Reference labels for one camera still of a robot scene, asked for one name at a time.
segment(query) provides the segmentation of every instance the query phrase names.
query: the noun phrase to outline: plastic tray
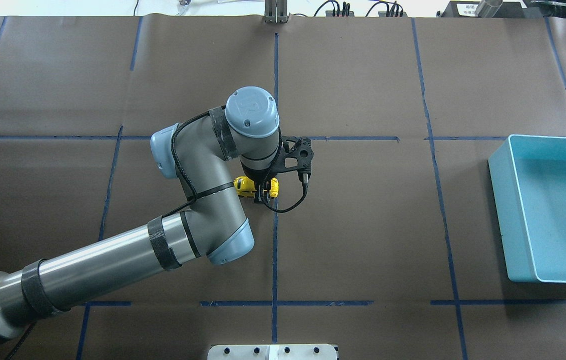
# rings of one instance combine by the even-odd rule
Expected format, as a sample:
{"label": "plastic tray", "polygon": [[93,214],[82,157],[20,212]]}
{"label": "plastic tray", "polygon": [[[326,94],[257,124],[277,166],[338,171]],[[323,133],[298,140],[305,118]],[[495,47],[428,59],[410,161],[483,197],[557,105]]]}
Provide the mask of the plastic tray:
{"label": "plastic tray", "polygon": [[507,276],[566,283],[566,137],[510,135],[489,173]]}

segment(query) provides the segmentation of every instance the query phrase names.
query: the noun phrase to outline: silver arm tube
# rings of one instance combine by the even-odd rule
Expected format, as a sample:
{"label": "silver arm tube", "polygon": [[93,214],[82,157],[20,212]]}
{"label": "silver arm tube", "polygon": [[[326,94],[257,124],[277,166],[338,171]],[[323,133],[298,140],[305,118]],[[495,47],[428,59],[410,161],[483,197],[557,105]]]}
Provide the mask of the silver arm tube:
{"label": "silver arm tube", "polygon": [[[162,219],[168,244],[182,261],[194,259],[180,214]],[[150,245],[147,225],[46,260],[40,264],[45,295],[68,310],[162,272]],[[40,319],[22,290],[22,270],[0,271],[0,336],[17,337],[27,324]]]}

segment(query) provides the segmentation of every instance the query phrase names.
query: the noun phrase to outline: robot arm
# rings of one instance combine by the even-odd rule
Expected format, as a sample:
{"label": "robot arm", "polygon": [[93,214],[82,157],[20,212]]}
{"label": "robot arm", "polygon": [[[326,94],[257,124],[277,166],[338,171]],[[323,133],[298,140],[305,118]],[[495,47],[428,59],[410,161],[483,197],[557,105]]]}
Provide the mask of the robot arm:
{"label": "robot arm", "polygon": [[[276,103],[256,87],[233,93],[225,109],[155,133],[151,146],[157,166],[167,178],[180,179],[189,209],[21,271],[0,271],[0,342],[18,337],[38,319],[200,256],[220,265],[248,253],[254,239],[225,161],[240,157],[246,174],[259,184],[276,175],[276,159],[283,163],[279,172],[309,168],[309,140],[299,139],[290,149],[280,139]],[[306,166],[286,170],[285,157],[299,156],[301,142]]]}

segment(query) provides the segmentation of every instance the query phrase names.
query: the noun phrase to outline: black cable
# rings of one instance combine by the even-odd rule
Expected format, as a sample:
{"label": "black cable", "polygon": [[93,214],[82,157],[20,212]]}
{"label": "black cable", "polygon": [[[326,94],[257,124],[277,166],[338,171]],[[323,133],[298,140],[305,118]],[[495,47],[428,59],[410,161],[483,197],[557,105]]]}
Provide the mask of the black cable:
{"label": "black cable", "polygon": [[316,12],[314,13],[314,16],[317,16],[317,14],[319,13],[319,11],[321,11],[322,7],[324,7],[325,5],[327,5],[328,3],[332,3],[332,6],[334,6],[334,4],[336,4],[336,10],[332,12],[333,16],[337,16],[337,14],[340,13],[340,4],[338,4],[338,2],[336,0],[327,0],[324,3],[322,3],[321,6],[319,6],[318,9],[316,9]]}
{"label": "black cable", "polygon": [[[269,167],[267,167],[267,171],[265,172],[265,177],[263,177],[263,182],[260,184],[259,190],[263,191],[265,189],[265,184],[267,183],[267,178],[269,177],[269,173],[271,173],[272,169],[274,168],[274,165],[276,164],[276,160],[278,160],[278,157],[280,157],[281,154],[281,150],[283,149],[283,134],[281,133],[281,128],[278,127],[278,151],[276,151],[276,155],[274,155],[274,159],[272,159],[271,164],[269,164]],[[307,192],[309,190],[309,184],[303,183],[303,195],[301,196],[300,199],[298,199],[298,201],[288,207],[285,210],[278,210],[275,207],[271,207],[271,205],[269,205],[269,196],[264,196],[262,198],[263,200],[263,204],[267,207],[267,209],[272,210],[275,213],[278,214],[283,214],[286,212],[291,212],[292,210],[294,210],[296,207],[298,207],[299,205],[301,205],[301,203],[303,202],[303,200],[305,200],[305,197],[307,196]]]}
{"label": "black cable", "polygon": [[385,6],[386,6],[386,12],[385,12],[386,18],[388,18],[388,17],[397,18],[399,16],[402,17],[403,8],[398,2],[396,2],[396,1],[395,2],[388,2],[388,1],[383,1],[383,0],[378,0],[377,2],[375,2],[372,5],[372,7],[370,7],[370,9],[367,11],[367,14],[365,14],[365,17],[369,16],[369,14],[372,12],[374,7],[376,7],[376,5],[378,5],[378,4],[385,4]]}
{"label": "black cable", "polygon": [[171,135],[171,145],[170,145],[170,147],[171,147],[171,155],[174,157],[174,164],[175,164],[176,168],[178,169],[178,171],[180,171],[180,176],[182,176],[183,180],[185,180],[185,182],[187,183],[189,190],[192,192],[193,198],[191,200],[187,201],[186,203],[184,203],[183,205],[180,205],[176,209],[171,210],[167,214],[164,214],[162,216],[164,218],[171,216],[173,214],[176,214],[180,210],[191,206],[193,203],[196,202],[196,200],[198,200],[198,195],[196,194],[196,188],[194,187],[194,184],[192,183],[189,176],[187,176],[187,174],[183,170],[183,167],[180,165],[180,160],[178,159],[178,155],[176,153],[176,137],[178,136],[178,133],[180,133],[180,131],[185,128],[185,126],[188,126],[189,124],[193,123],[194,121],[200,120],[203,117],[208,116],[208,115],[209,115],[209,111],[206,111],[206,112],[203,112],[202,114],[200,114],[199,116],[195,116],[195,117],[189,119],[188,121],[181,123],[177,127],[177,129],[174,131],[174,133]]}
{"label": "black cable", "polygon": [[36,323],[29,325],[29,328],[27,328],[25,333],[23,333],[23,335],[20,337],[20,340],[18,340],[16,346],[14,346],[14,348],[11,349],[11,352],[7,355],[7,357],[5,357],[5,360],[11,360],[11,358],[13,358],[14,355],[16,355],[16,353],[18,352],[18,349],[20,349],[20,346],[22,346],[22,344],[25,342],[25,340],[27,339],[29,334],[34,329],[35,325],[36,325]]}
{"label": "black cable", "polygon": [[372,5],[372,7],[370,7],[369,10],[367,10],[367,14],[365,14],[365,17],[367,17],[369,15],[369,13],[372,12],[374,7],[376,7],[376,5],[378,5],[378,4],[385,4],[385,6],[387,7],[387,13],[388,14],[390,13],[390,3],[384,2],[384,1],[377,1]]}

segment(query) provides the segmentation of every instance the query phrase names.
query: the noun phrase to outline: yellow toy car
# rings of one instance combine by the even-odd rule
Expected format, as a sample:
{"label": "yellow toy car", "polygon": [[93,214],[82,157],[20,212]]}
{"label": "yellow toy car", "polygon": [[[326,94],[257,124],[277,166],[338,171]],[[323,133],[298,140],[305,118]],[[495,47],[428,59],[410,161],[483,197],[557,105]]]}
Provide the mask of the yellow toy car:
{"label": "yellow toy car", "polygon": [[[272,178],[269,181],[271,189],[269,189],[270,198],[278,198],[278,180]],[[247,176],[239,176],[234,179],[234,187],[239,198],[253,198],[256,194],[256,185]]]}

